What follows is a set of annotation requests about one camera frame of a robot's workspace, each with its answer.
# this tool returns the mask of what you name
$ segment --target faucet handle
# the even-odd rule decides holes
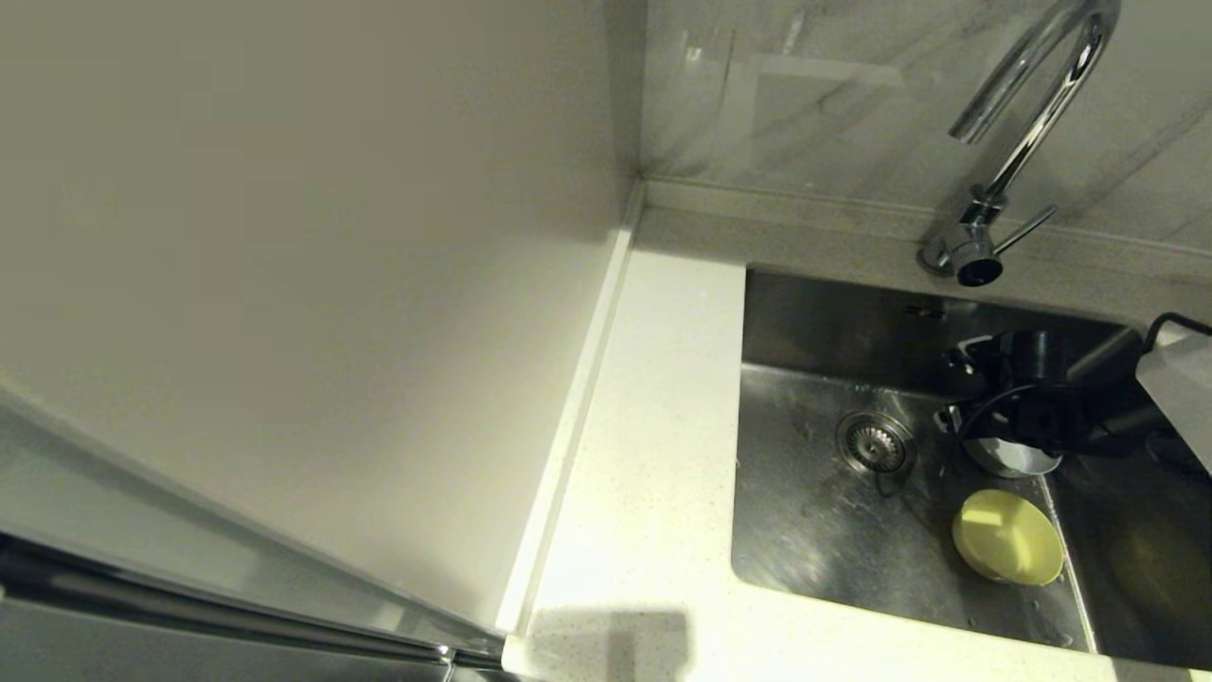
[[[1056,204],[1050,204],[1048,207],[1040,211],[1034,218],[1023,223],[1023,227],[1019,227],[1013,233],[1011,233],[1011,235],[1007,236],[1005,241],[997,243],[997,246],[994,247],[993,250],[994,254],[1000,256],[1002,251],[1010,248],[1014,243],[1018,243],[1019,239],[1027,236],[1028,234],[1031,233],[1033,229],[1047,222],[1048,218],[1057,214],[1057,211],[1059,210],[1060,210],[1059,206],[1057,206]]]

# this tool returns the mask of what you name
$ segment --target sink basin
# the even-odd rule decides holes
[[[732,567],[755,585],[1082,652],[1212,669],[1212,487],[1143,453],[1067,453],[995,477],[933,415],[979,392],[959,340],[1060,331],[1074,357],[1120,326],[960,298],[750,270]],[[890,471],[864,465],[877,448]],[[951,540],[972,493],[1039,508],[1065,566],[1045,586],[973,572]]]

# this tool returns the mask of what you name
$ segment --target white countertop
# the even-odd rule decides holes
[[[628,263],[508,670],[545,682],[1188,680],[742,583],[730,543],[745,268],[647,248]]]

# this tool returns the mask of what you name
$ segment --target wall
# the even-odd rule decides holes
[[[605,13],[5,6],[7,400],[491,625],[634,173]]]
[[[653,0],[645,173],[959,216],[1054,69],[982,144],[947,130],[1050,4]],[[1011,188],[1008,216],[1054,201],[1058,223],[1212,251],[1210,23],[1200,0],[1125,0],[1096,73]]]

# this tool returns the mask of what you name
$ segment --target faucet spout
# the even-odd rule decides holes
[[[997,253],[1005,248],[993,247],[988,228],[1006,206],[1006,193],[1011,183],[1090,78],[1107,48],[1119,16],[1120,0],[1058,0],[1027,29],[981,86],[950,130],[951,137],[966,144],[979,142],[1044,59],[1067,35],[1079,31],[1073,52],[1057,75],[1051,93],[1011,149],[997,174],[989,184],[972,188],[972,202],[957,225],[943,229],[922,247],[919,260],[927,269],[938,274],[954,274],[966,286],[988,283],[1001,274]],[[957,254],[956,251],[965,257],[953,258]]]

